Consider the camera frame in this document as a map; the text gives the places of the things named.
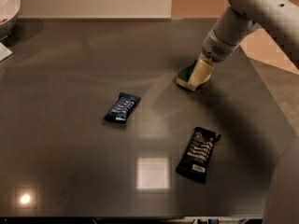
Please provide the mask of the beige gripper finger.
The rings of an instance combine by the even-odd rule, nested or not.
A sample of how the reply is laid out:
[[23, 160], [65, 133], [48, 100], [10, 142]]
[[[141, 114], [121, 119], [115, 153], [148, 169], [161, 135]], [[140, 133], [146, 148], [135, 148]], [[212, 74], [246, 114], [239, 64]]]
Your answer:
[[189, 88], [195, 90], [200, 85], [208, 82], [213, 70], [213, 63], [209, 59], [197, 61], [188, 80]]

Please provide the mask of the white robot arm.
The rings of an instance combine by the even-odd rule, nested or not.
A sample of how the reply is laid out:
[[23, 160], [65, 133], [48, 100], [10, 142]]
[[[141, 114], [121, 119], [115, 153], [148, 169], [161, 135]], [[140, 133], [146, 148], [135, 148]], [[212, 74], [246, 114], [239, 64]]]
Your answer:
[[187, 78], [187, 87], [192, 91], [208, 82], [214, 63], [228, 58], [243, 38], [258, 27], [263, 27], [286, 56], [299, 64], [299, 6], [289, 0], [228, 2], [229, 6], [207, 34], [200, 57]]

